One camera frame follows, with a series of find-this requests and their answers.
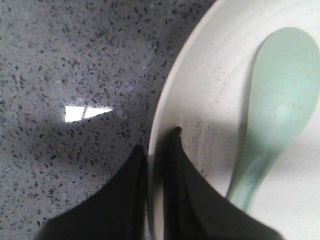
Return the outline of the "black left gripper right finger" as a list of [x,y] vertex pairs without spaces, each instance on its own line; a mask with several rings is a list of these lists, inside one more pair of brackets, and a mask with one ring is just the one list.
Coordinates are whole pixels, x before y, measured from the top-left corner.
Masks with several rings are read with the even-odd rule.
[[181,128],[172,130],[164,165],[164,239],[281,240],[274,229],[220,195],[183,150]]

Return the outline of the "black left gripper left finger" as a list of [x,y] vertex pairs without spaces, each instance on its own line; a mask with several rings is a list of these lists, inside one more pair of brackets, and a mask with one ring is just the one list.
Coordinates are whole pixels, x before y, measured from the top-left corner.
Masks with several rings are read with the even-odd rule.
[[144,236],[147,160],[136,145],[97,193],[48,220],[37,240],[141,240]]

